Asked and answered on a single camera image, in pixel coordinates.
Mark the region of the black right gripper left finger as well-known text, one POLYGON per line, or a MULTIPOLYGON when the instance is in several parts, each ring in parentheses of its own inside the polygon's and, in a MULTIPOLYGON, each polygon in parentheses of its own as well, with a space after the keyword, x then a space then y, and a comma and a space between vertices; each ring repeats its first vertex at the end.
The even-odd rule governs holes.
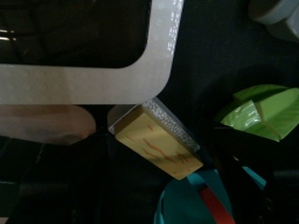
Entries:
POLYGON ((97 133, 41 153, 7 224, 153 224, 163 186, 163 172, 97 133))

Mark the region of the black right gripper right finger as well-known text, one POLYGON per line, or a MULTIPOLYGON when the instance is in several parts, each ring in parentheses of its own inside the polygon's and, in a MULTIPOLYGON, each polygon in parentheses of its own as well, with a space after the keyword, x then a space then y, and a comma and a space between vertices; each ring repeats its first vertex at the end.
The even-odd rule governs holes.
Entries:
POLYGON ((260 188, 236 159, 209 150, 236 224, 299 224, 299 169, 275 171, 260 188))

